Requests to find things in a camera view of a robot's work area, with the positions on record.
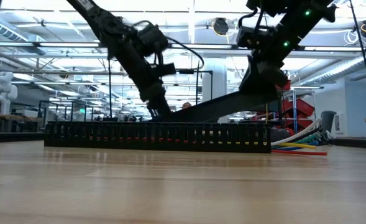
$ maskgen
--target black robotic arm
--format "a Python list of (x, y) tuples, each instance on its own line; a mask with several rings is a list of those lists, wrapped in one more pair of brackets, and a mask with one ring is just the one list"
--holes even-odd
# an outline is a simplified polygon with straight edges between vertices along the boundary
[(145, 57), (162, 55), (168, 46), (168, 39), (158, 26), (151, 24), (142, 30), (127, 26), (121, 17), (100, 8), (92, 0), (67, 0), (88, 22), (96, 37), (108, 48), (108, 60), (116, 58), (139, 89), (142, 101), (148, 101), (148, 108), (154, 115), (168, 115), (170, 108), (165, 99), (161, 76), (174, 74), (174, 64), (160, 64), (154, 67)]

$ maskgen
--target blue wire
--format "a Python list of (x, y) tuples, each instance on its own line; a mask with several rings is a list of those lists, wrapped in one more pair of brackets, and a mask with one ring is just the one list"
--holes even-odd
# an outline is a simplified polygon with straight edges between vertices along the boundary
[[(308, 145), (310, 145), (310, 146), (317, 146), (318, 144), (319, 144), (318, 141), (308, 143)], [(285, 147), (285, 148), (279, 148), (278, 150), (294, 151), (294, 150), (298, 150), (298, 149), (302, 149), (302, 147)]]

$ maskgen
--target trash can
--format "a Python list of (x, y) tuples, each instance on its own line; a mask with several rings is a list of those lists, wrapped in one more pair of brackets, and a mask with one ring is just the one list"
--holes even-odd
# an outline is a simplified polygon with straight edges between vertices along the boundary
[(335, 111), (323, 111), (321, 113), (322, 118), (321, 128), (323, 134), (325, 134), (326, 131), (329, 131), (330, 133), (332, 132), (333, 119), (335, 115), (336, 115)]

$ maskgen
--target person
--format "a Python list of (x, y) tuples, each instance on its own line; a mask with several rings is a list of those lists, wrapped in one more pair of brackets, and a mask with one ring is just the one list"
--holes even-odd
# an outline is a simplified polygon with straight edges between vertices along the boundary
[(189, 108), (191, 107), (191, 103), (190, 102), (186, 102), (183, 104), (183, 108), (182, 109), (185, 109), (185, 108)]

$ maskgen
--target white humanoid robot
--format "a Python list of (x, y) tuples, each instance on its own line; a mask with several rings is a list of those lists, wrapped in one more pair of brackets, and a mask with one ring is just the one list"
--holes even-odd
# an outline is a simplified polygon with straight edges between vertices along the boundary
[(14, 74), (12, 72), (0, 72), (0, 91), (2, 91), (0, 94), (0, 114), (9, 114), (10, 100), (17, 98), (17, 87), (11, 85), (13, 78)]

